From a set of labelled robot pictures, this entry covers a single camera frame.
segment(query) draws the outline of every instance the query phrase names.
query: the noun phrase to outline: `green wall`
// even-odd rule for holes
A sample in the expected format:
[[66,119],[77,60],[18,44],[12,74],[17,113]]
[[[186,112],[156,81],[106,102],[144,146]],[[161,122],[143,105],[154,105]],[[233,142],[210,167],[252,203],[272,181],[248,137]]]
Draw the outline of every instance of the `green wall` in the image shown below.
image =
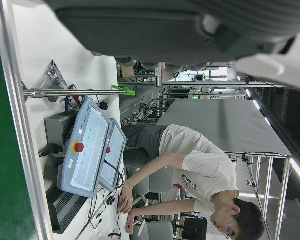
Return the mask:
[[38,239],[0,57],[0,240]]

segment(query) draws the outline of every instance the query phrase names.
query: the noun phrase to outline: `printed graphic on t-shirt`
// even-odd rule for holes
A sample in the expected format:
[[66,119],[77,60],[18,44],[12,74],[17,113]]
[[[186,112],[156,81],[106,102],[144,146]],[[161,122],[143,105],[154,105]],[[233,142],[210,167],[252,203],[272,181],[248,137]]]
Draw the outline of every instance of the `printed graphic on t-shirt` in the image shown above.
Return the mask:
[[187,178],[187,176],[184,173],[182,174],[182,179],[187,186],[197,191],[197,185],[194,182],[190,181],[189,178]]

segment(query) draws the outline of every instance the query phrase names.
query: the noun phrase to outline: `hand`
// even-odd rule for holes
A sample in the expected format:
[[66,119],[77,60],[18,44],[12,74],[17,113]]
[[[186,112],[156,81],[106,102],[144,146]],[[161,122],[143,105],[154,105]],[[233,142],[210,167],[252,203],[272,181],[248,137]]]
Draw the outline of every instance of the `hand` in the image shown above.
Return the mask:
[[131,211],[129,211],[128,213],[128,219],[126,221],[126,225],[125,225],[125,231],[128,234],[133,234],[134,233],[134,223],[135,223],[135,210],[132,209]]
[[121,209],[120,212],[123,214],[128,213],[132,209],[132,203],[134,201],[132,190],[133,186],[127,180],[122,187],[122,192],[120,196],[120,200],[118,203],[118,208]]

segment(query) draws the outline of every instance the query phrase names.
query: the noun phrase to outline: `person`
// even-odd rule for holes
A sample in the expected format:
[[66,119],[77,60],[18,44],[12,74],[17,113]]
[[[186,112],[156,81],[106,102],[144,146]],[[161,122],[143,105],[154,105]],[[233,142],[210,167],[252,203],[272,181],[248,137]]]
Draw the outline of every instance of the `person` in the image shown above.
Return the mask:
[[[133,233],[134,218],[141,215],[174,215],[182,212],[212,213],[210,221],[233,240],[257,240],[264,232],[258,207],[238,199],[232,161],[199,132],[178,125],[128,125],[124,164],[140,168],[125,181],[118,208],[128,213],[126,231]],[[169,167],[174,178],[194,199],[173,200],[132,209],[133,188],[161,168]]]

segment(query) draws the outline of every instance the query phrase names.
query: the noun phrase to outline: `eyeglasses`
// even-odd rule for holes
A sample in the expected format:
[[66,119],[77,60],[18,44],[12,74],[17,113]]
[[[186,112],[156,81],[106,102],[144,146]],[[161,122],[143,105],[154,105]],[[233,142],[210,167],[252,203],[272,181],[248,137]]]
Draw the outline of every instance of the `eyeglasses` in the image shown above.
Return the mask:
[[237,218],[239,217],[239,215],[240,215],[240,213],[237,215],[237,216],[235,216],[235,219],[234,219],[234,221],[231,223],[231,225],[227,228],[227,229],[225,229],[222,233],[223,233],[223,236],[226,238],[226,239],[229,239],[230,238],[230,229],[231,229],[231,227],[232,227],[232,225],[235,223],[235,221],[237,220]]

